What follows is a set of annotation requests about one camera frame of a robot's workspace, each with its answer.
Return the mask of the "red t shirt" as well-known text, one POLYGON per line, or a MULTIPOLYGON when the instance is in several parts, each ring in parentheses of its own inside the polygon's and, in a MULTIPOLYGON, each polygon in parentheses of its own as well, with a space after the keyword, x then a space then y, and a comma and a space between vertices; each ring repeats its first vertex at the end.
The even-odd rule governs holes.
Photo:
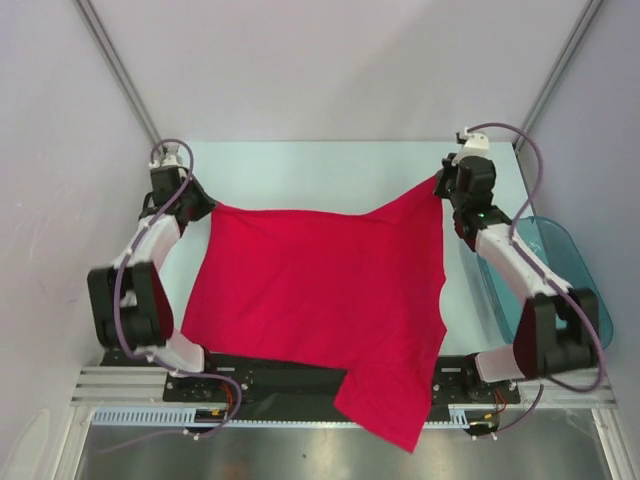
POLYGON ((446 334, 435 185, 360 215, 216 207, 182 333, 212 352, 344 370, 336 409, 413 452, 446 334))

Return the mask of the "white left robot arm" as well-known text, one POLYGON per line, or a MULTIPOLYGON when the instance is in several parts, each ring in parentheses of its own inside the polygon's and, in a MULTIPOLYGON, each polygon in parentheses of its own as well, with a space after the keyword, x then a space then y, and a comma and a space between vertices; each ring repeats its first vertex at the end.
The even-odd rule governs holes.
POLYGON ((152 190, 133 238, 109 265, 88 273, 96 336, 107 350, 187 376, 187 389, 207 400, 219 392, 221 376, 205 349, 175 327, 160 270, 188 224, 210 214, 216 202, 183 166, 156 166, 150 176, 152 190))

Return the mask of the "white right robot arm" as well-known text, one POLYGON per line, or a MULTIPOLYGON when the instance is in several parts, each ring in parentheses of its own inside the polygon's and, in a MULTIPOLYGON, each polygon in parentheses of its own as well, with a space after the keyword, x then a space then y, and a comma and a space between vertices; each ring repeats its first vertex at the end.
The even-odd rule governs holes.
POLYGON ((541 380, 574 393, 597 390, 605 377, 596 293, 576 288, 534 254, 515 220, 493 203, 494 163, 479 155, 448 155, 434 194, 450 202, 458 238, 492 265, 521 305, 513 342, 471 354, 461 376, 463 393, 484 401, 507 380, 541 380))

